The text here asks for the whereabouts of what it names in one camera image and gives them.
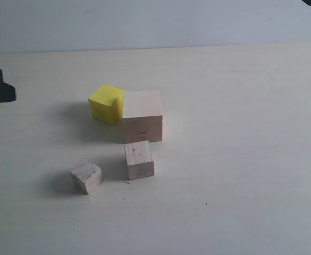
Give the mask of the yellow painted wooden cube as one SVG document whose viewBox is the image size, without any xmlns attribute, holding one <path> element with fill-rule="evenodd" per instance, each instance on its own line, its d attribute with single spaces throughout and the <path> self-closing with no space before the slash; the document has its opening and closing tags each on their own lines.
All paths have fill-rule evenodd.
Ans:
<svg viewBox="0 0 311 255">
<path fill-rule="evenodd" d="M 124 90 L 104 84 L 89 98 L 93 118 L 115 125 L 123 114 Z"/>
</svg>

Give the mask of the large plain wooden cube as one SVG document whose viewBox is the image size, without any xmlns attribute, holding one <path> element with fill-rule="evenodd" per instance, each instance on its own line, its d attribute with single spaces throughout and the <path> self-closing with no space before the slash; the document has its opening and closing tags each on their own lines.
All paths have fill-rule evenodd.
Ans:
<svg viewBox="0 0 311 255">
<path fill-rule="evenodd" d="M 158 90 L 124 92 L 122 128 L 126 143 L 163 140 L 163 112 Z"/>
</svg>

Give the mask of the medium plain wooden cube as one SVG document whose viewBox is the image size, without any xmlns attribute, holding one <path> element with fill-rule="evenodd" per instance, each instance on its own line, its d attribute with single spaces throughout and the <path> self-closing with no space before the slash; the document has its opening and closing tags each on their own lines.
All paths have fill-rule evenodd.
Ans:
<svg viewBox="0 0 311 255">
<path fill-rule="evenodd" d="M 124 151 L 130 181 L 154 176 L 154 159 L 148 140 L 127 143 Z"/>
</svg>

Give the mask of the small plain wooden cube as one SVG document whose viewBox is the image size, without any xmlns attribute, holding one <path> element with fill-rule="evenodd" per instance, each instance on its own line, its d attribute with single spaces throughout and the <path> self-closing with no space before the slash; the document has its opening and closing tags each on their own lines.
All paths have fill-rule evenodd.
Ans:
<svg viewBox="0 0 311 255">
<path fill-rule="evenodd" d="M 103 180 L 102 170 L 96 164 L 84 159 L 70 170 L 70 175 L 76 187 L 85 194 L 90 194 Z"/>
</svg>

